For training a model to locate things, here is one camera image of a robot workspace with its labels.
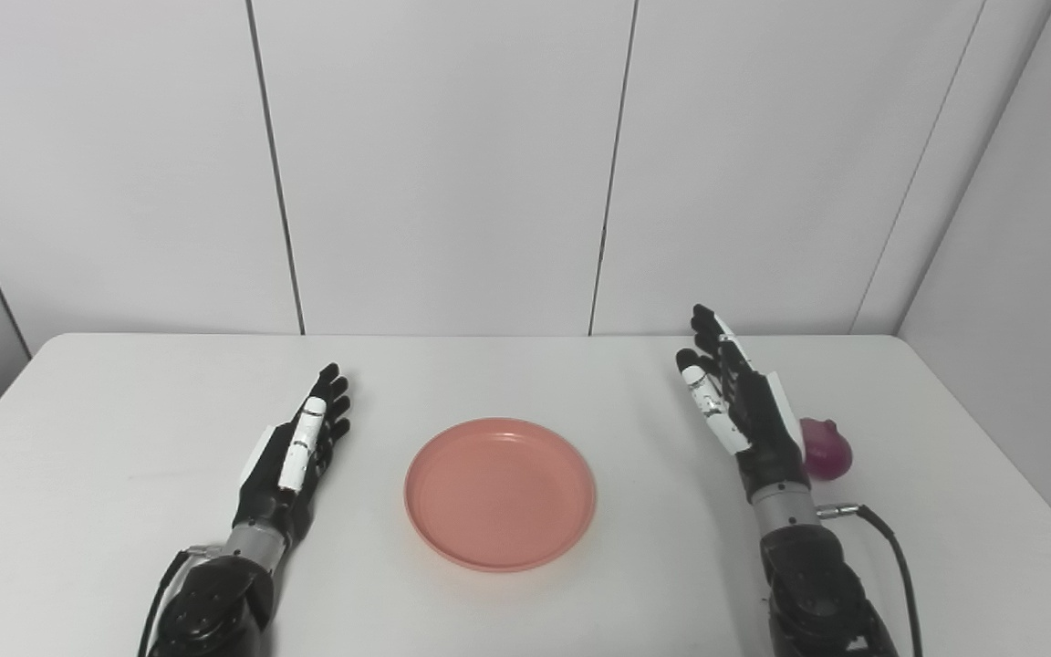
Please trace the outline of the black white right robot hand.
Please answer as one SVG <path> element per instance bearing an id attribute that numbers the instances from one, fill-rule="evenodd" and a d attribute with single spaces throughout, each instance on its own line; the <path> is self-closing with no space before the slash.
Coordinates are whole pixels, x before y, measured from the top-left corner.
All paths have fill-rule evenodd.
<path id="1" fill-rule="evenodd" d="M 691 328 L 695 345 L 677 350 L 677 370 L 706 427 L 737 461 L 747 502 L 764 490 L 809 490 L 800 424 L 779 375 L 757 370 L 712 308 L 693 305 Z"/>

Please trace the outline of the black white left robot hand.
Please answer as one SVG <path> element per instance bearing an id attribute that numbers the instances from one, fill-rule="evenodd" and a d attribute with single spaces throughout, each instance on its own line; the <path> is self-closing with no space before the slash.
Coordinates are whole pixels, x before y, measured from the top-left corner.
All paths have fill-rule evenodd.
<path id="1" fill-rule="evenodd" d="M 288 548 L 307 536 L 318 483 L 350 429 L 348 387 L 330 362 L 292 419 L 265 430 L 239 486 L 234 527 L 274 529 Z"/>

